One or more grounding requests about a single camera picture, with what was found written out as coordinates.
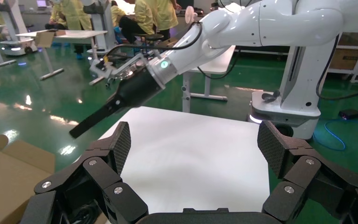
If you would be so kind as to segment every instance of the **cardboard box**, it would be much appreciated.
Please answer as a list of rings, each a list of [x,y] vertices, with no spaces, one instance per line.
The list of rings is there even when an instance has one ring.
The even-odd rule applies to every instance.
[[[50,48],[55,36],[65,35],[65,30],[49,29],[42,32],[37,32],[35,37],[35,44],[39,48]]]
[[[0,135],[0,224],[17,224],[35,185],[54,173],[55,156],[21,140],[8,142]]]
[[[358,61],[358,50],[355,49],[336,49],[333,59],[330,63],[331,69],[348,69],[355,68]]]

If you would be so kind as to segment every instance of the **screw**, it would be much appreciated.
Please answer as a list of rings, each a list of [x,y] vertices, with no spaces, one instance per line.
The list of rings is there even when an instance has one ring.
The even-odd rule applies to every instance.
[[[123,192],[123,188],[122,187],[117,187],[117,188],[115,188],[115,190],[114,190],[114,192],[115,192],[115,194],[120,194],[121,192]]]
[[[50,181],[44,182],[44,183],[42,184],[42,188],[48,188],[50,185],[51,185],[51,182],[50,182]]]
[[[310,159],[306,159],[305,161],[306,161],[308,164],[310,164],[310,165],[314,165],[314,164],[315,164],[315,161],[310,160]]]
[[[96,160],[91,160],[90,162],[89,162],[89,165],[90,166],[93,166],[93,165],[95,165],[96,164]]]
[[[286,186],[285,187],[285,191],[288,192],[289,194],[293,194],[294,193],[294,189],[291,186]]]

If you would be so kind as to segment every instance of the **chair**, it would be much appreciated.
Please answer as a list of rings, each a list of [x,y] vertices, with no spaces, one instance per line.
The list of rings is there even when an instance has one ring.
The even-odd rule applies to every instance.
[[[145,37],[146,41],[148,41],[149,46],[154,46],[154,43],[157,41],[161,41],[164,38],[162,34],[149,34]]]

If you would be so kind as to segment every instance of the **green floor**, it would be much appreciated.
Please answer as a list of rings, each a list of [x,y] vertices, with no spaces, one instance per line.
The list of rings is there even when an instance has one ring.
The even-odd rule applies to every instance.
[[[73,140],[68,135],[73,124],[98,109],[113,93],[114,88],[106,90],[104,83],[89,86],[88,82],[94,78],[88,71],[88,61],[76,60],[72,49],[49,49],[48,53],[53,66],[56,69],[63,67],[65,72],[43,82],[39,81],[39,77],[48,71],[41,53],[17,58],[17,63],[0,68],[0,134],[8,135],[11,140],[25,140],[54,153],[56,170],[60,170],[79,157],[88,144],[97,140],[123,113],[105,119],[80,138]],[[227,78],[213,80],[211,83],[211,92],[227,96],[228,102],[195,98],[192,99],[191,112],[245,120],[249,112],[251,92],[254,89],[278,89],[284,67],[285,62],[277,61],[276,58],[241,58]],[[181,86],[182,77],[175,78],[146,106],[181,111]],[[192,92],[201,93],[203,88],[203,76],[195,75],[192,79]],[[329,77],[323,94],[341,96],[356,91],[358,84],[349,85],[348,81]],[[358,97],[341,102],[321,101],[320,108],[323,119],[333,119],[341,109],[358,110]],[[333,147],[341,147],[340,143],[324,130],[325,122],[321,120],[315,131],[319,140]],[[334,123],[330,127],[345,141],[347,150],[337,152],[315,142],[312,142],[312,146],[327,159],[358,172],[358,124]],[[271,177],[270,183],[273,189],[277,183],[276,178]],[[330,224],[338,221],[331,218],[320,205],[309,202],[296,223]]]

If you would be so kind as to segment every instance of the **robotic hand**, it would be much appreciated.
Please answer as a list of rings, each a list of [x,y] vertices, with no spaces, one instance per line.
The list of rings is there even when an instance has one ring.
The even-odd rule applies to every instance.
[[[101,62],[99,69],[123,80],[108,102],[70,134],[77,138],[112,113],[141,106],[174,77],[218,57],[231,45],[315,46],[356,29],[358,0],[262,0],[233,14],[213,11],[171,50],[150,61],[138,54],[118,70],[107,70],[103,64],[108,60]]]

